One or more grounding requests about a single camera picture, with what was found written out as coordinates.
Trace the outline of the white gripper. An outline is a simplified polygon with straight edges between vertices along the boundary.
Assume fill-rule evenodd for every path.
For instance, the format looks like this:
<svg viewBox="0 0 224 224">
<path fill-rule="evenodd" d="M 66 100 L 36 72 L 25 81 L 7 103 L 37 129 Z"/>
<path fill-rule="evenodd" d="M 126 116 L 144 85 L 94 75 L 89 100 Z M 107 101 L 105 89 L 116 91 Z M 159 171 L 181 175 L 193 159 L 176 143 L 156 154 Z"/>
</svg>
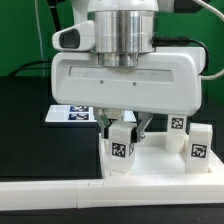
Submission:
<svg viewBox="0 0 224 224">
<path fill-rule="evenodd" d="M 138 143 L 152 113 L 191 116 L 200 108 L 203 68 L 201 47 L 160 47 L 136 67 L 103 67 L 94 53 L 61 52 L 52 62 L 52 94 L 60 104 L 98 107 L 93 114 L 104 139 L 111 122 L 101 108 L 136 111 L 131 141 Z"/>
</svg>

